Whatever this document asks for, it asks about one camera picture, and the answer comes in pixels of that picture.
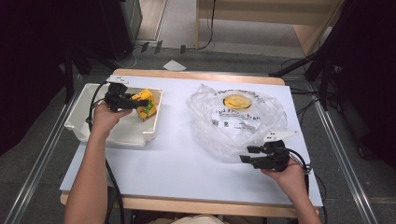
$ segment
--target person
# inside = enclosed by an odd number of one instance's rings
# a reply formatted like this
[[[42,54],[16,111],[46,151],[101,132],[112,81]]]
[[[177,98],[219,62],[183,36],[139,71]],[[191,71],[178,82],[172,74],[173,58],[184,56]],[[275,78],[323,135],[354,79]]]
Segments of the person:
[[[105,222],[107,210],[106,139],[119,120],[131,112],[132,110],[121,110],[114,113],[108,109],[106,103],[101,103],[95,108],[91,135],[65,207],[65,224],[103,224]],[[283,172],[262,170],[262,173],[273,178],[289,197],[300,224],[320,223],[318,214],[306,193],[304,172],[299,163],[290,159],[288,167]]]

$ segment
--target yellow and green package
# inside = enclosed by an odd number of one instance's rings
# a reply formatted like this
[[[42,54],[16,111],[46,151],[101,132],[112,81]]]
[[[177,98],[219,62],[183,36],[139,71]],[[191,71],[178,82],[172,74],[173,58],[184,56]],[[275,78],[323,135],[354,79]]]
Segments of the yellow and green package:
[[[147,106],[139,106],[136,109],[137,116],[145,121],[155,114],[157,114],[157,107],[155,106],[154,96],[152,95],[151,91],[145,89],[138,94],[135,94],[131,97],[133,100],[148,100]]]

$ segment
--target plastic bag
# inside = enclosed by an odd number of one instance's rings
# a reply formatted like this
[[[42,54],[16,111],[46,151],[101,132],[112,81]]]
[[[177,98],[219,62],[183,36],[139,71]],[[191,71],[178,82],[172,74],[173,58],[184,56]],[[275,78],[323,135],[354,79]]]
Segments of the plastic bag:
[[[240,161],[247,146],[260,146],[270,131],[287,128],[282,104],[260,92],[216,91],[201,84],[187,105],[193,111],[198,143],[226,161]]]

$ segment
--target white tray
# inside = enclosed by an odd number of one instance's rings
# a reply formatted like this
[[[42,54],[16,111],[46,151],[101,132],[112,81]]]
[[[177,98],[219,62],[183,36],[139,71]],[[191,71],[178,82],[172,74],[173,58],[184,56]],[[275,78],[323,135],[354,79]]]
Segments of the white tray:
[[[87,142],[90,136],[88,123],[85,119],[88,117],[92,97],[98,86],[99,84],[92,83],[85,85],[69,117],[64,123],[64,127],[73,131],[76,138],[81,142]],[[94,101],[104,98],[107,88],[108,85],[104,85],[97,93]],[[128,88],[126,92],[138,93],[142,90],[141,88]],[[155,138],[157,120],[161,113],[163,91],[150,88],[148,88],[148,90],[150,90],[154,96],[157,114],[144,122],[136,115],[135,111],[120,119],[120,122],[110,132],[110,136],[106,140],[108,144],[142,147],[147,141]]]

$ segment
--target human hand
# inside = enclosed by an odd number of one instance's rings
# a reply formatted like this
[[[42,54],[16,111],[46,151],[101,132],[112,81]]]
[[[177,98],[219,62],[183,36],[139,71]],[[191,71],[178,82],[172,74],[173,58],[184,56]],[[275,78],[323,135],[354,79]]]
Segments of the human hand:
[[[100,103],[93,112],[91,133],[101,133],[108,137],[110,131],[119,122],[119,120],[132,113],[131,110],[121,110],[113,112],[109,109],[109,105],[105,102]]]
[[[288,167],[282,172],[262,169],[262,173],[273,178],[292,202],[307,197],[304,171],[297,161],[289,159]]]

